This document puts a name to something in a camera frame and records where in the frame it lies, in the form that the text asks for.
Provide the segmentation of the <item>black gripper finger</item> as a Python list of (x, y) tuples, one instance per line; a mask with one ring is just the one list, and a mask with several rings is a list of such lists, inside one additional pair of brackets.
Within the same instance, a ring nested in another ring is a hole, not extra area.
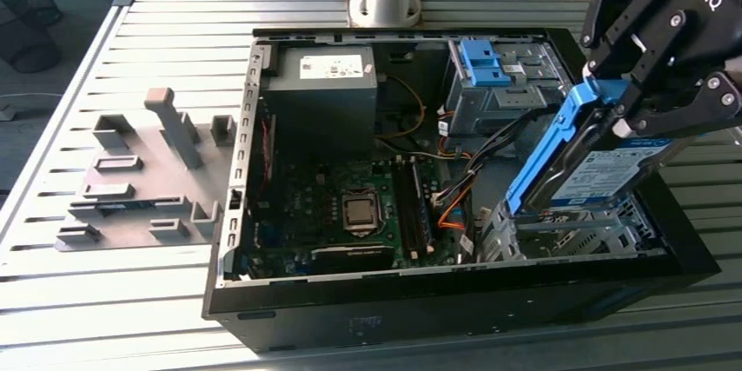
[(612, 79), (627, 72), (640, 48), (631, 36), (648, 19), (656, 0), (589, 0), (580, 34), (588, 49), (587, 70), (596, 79)]
[(615, 136), (694, 136), (740, 122), (740, 70), (731, 64), (659, 65), (640, 48), (620, 77), (628, 82), (614, 106)]

